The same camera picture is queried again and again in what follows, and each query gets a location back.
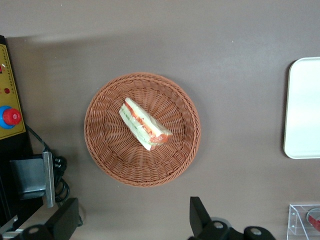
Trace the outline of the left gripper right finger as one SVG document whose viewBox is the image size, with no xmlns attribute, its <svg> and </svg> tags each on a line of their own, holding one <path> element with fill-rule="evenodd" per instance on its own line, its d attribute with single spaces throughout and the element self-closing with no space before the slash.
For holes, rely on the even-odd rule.
<svg viewBox="0 0 320 240">
<path fill-rule="evenodd" d="M 212 220 L 198 196 L 190 197 L 189 223 L 193 232 L 189 240 L 244 239 L 244 235 L 228 226 L 225 220 Z"/>
</svg>

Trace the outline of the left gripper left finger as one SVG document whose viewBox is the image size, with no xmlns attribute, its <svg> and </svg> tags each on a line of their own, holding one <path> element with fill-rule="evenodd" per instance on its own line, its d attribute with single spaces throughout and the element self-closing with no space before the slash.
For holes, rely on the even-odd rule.
<svg viewBox="0 0 320 240">
<path fill-rule="evenodd" d="M 19 234 L 20 240 L 70 240 L 79 225 L 79 200 L 68 199 L 45 224 L 33 225 Z"/>
</svg>

